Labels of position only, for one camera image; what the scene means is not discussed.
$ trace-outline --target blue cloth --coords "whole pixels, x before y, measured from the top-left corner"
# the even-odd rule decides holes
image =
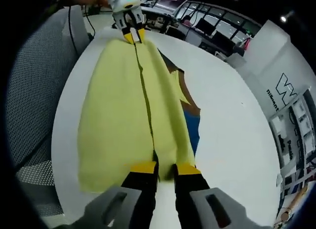
[[[193,153],[195,156],[197,152],[197,148],[198,148],[198,142],[199,142],[198,125],[199,125],[200,117],[194,116],[185,110],[183,110],[183,112],[184,112],[184,117],[187,123],[191,146],[192,146]]]

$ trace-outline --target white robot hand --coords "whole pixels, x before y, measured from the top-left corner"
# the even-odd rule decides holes
[[[144,41],[144,15],[140,7],[140,0],[109,0],[109,4],[113,11],[113,18],[119,29],[122,30],[125,39],[134,44],[132,34],[130,32],[131,25],[126,21],[128,14],[132,20],[133,26],[136,29],[137,36],[140,42]]]

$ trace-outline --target window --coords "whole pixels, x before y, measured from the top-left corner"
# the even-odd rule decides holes
[[[211,8],[208,13],[209,14],[214,14],[214,15],[217,15],[217,16],[221,17],[224,14],[224,10],[219,9],[219,8]]]
[[[237,16],[237,15],[234,15],[232,13],[226,13],[224,15],[224,18],[231,21],[232,23],[236,24],[236,25],[241,25],[242,22],[244,21],[243,18]]]
[[[202,7],[201,11],[202,11],[202,12],[204,12],[204,13],[206,13],[206,12],[208,11],[208,9],[209,9],[209,8],[210,8],[209,6],[207,6],[207,5],[203,5],[203,7]]]
[[[194,10],[188,8],[187,11],[183,14],[182,18],[186,15],[190,15],[190,17],[193,17],[195,13]]]
[[[198,7],[198,3],[191,3],[189,9],[195,10]]]
[[[238,31],[237,34],[233,37],[232,41],[234,43],[238,43],[240,41],[245,40],[246,38],[248,38],[249,36],[246,35],[245,33]]]
[[[236,31],[236,28],[232,27],[229,23],[226,23],[224,21],[220,21],[218,25],[216,26],[216,31],[220,32],[227,38],[231,38],[231,36]]]
[[[201,13],[201,12],[195,12],[192,16],[192,18],[190,19],[190,23],[192,24],[192,26],[195,26],[199,20],[204,16],[205,13]]]
[[[243,27],[252,37],[254,37],[260,30],[260,27],[250,21],[245,22]]]
[[[210,24],[212,24],[213,26],[215,26],[215,24],[217,23],[218,21],[218,18],[214,17],[214,16],[211,16],[211,15],[206,15],[204,17],[204,19],[209,22]]]
[[[189,7],[190,3],[185,3],[177,13],[177,18],[181,19],[183,17],[184,12],[187,10],[187,7]]]

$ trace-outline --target person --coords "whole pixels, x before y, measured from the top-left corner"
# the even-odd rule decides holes
[[[186,15],[181,19],[181,23],[190,27],[191,26],[190,19],[191,19],[190,15]]]

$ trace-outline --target round table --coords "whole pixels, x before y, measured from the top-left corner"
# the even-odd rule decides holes
[[[66,82],[54,120],[51,157],[59,201],[69,223],[83,215],[98,194],[79,190],[77,133],[83,101],[101,51],[119,30],[100,31]],[[146,39],[185,71],[192,98],[201,108],[196,165],[210,188],[218,187],[242,204],[248,217],[272,225],[279,204],[280,172],[268,122],[239,74],[215,56],[185,41],[146,31]],[[173,183],[159,183],[151,229],[179,229]]]

